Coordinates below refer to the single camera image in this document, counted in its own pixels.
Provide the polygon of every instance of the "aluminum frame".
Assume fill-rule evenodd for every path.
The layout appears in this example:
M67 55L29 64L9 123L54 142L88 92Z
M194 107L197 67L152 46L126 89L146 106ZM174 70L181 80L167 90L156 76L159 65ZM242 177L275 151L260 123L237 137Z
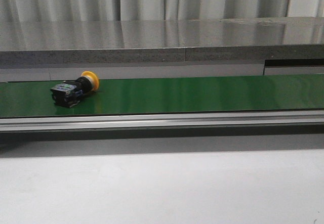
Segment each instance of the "aluminum frame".
M324 110L2 118L0 132L310 123L323 124Z

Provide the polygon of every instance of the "gray curtain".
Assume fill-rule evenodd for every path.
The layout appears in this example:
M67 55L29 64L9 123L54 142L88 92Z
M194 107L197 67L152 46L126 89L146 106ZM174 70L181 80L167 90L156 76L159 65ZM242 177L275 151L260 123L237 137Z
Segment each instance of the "gray curtain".
M323 0L0 0L0 21L322 16Z

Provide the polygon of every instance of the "green conveyor belt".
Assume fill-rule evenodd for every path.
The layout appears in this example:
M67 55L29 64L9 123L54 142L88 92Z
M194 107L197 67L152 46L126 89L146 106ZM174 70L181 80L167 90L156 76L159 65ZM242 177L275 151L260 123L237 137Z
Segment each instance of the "green conveyor belt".
M54 105L57 83L0 83L0 117L324 108L324 74L101 80L70 109Z

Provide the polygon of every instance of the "black strip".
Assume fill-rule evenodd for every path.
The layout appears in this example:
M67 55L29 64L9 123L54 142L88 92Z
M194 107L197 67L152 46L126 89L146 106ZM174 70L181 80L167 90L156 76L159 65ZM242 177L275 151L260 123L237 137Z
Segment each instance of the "black strip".
M324 66L324 59L265 60L265 66Z
M68 131L30 131L0 132L0 142L28 141L62 141L62 140L103 140L136 139L168 137L207 137L207 136L260 136L260 135L294 135L323 133L323 123L267 125L267 126L169 126L152 128L130 128L114 130L68 130Z

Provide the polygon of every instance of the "white floor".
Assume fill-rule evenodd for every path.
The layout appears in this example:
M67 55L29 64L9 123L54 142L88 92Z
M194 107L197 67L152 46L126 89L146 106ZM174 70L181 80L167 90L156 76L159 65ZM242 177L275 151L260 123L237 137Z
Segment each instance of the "white floor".
M324 223L324 147L234 149L296 141L324 135L28 143L0 155L0 223ZM114 154L84 155L92 143ZM205 151L218 143L233 151ZM119 154L128 144L142 153Z

